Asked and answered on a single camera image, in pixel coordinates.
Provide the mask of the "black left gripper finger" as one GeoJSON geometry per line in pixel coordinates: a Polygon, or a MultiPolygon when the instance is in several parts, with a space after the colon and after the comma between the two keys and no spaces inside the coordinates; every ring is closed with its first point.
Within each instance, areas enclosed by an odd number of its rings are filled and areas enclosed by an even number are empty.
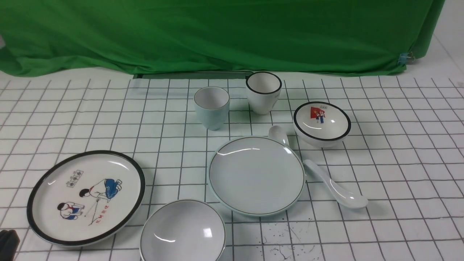
{"type": "Polygon", "coordinates": [[[0,260],[13,261],[20,238],[16,230],[2,230],[0,232],[0,260]]]}

